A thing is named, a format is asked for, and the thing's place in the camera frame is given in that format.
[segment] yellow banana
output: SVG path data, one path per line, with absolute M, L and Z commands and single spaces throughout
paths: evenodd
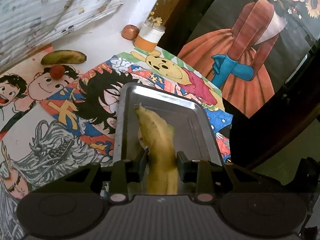
M 140 127 L 139 138 L 149 148 L 147 193 L 176 195 L 178 169 L 173 145 L 174 129 L 155 112 L 141 105 L 135 107 Z

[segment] blue glove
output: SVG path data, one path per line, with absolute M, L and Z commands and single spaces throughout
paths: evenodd
M 231 74 L 246 81 L 250 81 L 253 77 L 253 68 L 239 64 L 237 61 L 232 60 L 228 55 L 217 54 L 212 56 L 214 63 L 212 65 L 214 77 L 212 83 L 220 88 Z

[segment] banana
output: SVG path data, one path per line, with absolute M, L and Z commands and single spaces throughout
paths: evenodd
M 82 52 L 75 50 L 55 50 L 45 55 L 42 60 L 42 65 L 54 64 L 80 64 L 87 60 L 87 56 Z
M 143 138 L 142 144 L 149 148 L 147 193 L 177 195 L 178 169 L 173 145 L 173 127 L 155 112 L 141 105 L 135 106 L 135 113 Z

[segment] metal tray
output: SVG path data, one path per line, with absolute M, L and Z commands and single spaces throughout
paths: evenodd
M 143 150 L 134 112 L 134 105 L 139 103 L 174 127 L 176 152 L 183 151 L 189 160 L 208 160 L 222 166 L 221 154 L 202 106 L 190 99 L 137 83 L 127 83 L 121 89 L 113 162 L 133 160 Z

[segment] white fabric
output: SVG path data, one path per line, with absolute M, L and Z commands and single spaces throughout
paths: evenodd
M 125 0 L 0 0 L 0 71 Z

